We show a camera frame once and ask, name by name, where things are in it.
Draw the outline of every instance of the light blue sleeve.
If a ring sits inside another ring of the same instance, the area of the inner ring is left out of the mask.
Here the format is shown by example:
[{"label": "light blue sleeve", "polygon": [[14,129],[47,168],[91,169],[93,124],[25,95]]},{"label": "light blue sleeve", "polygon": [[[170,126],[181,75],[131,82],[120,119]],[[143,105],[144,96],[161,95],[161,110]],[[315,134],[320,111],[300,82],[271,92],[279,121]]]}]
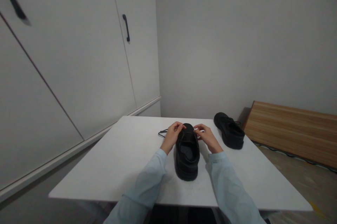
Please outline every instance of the light blue sleeve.
[{"label": "light blue sleeve", "polygon": [[210,154],[207,169],[222,213],[231,224],[265,224],[224,152]]},{"label": "light blue sleeve", "polygon": [[166,174],[167,155],[159,149],[138,175],[135,185],[123,194],[104,224],[143,223],[157,200],[160,183]]}]

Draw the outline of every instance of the wooden board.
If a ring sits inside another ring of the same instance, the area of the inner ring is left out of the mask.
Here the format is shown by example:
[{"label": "wooden board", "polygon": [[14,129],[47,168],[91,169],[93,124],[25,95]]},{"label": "wooden board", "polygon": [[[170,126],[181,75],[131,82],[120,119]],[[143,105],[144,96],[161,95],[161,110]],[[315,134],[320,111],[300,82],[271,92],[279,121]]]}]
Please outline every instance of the wooden board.
[{"label": "wooden board", "polygon": [[255,142],[337,168],[337,116],[254,101],[244,125]]}]

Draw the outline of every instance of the white table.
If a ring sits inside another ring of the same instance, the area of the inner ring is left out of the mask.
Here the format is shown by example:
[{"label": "white table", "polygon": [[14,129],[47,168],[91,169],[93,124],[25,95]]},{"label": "white table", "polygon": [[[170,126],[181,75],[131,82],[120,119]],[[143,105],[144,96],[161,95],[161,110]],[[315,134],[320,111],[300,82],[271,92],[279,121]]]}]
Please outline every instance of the white table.
[{"label": "white table", "polygon": [[[225,146],[213,120],[124,116],[89,153],[50,192],[53,198],[90,201],[118,201],[135,182],[163,138],[160,130],[175,121],[210,127],[219,141],[244,188],[260,210],[312,211],[311,205],[274,167],[262,152],[244,138],[241,150]],[[210,153],[199,141],[198,177],[192,182],[180,180],[174,169],[173,152],[167,158],[167,175],[161,184],[157,203],[183,206],[218,206],[210,176],[205,168]]]}]

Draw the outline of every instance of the wardrobe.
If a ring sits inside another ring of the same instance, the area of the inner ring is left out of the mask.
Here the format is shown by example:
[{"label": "wardrobe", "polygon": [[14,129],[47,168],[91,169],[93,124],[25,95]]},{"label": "wardrobe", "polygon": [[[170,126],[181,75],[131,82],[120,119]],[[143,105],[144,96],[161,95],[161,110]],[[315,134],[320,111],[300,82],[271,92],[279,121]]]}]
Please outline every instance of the wardrobe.
[{"label": "wardrobe", "polygon": [[1,200],[121,116],[160,116],[155,0],[0,0],[0,13]]}]

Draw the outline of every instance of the black leather shoe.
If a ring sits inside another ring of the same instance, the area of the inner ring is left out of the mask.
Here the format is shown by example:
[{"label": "black leather shoe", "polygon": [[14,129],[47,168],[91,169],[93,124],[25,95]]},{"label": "black leather shoe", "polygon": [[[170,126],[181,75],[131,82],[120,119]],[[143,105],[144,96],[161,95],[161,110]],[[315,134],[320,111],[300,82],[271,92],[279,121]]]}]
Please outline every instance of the black leather shoe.
[{"label": "black leather shoe", "polygon": [[245,132],[238,126],[241,123],[235,122],[225,113],[217,113],[214,116],[214,124],[221,130],[222,140],[231,149],[242,149]]},{"label": "black leather shoe", "polygon": [[200,158],[197,135],[191,124],[184,123],[176,142],[175,168],[177,176],[185,181],[192,181],[198,175],[198,162]]}]

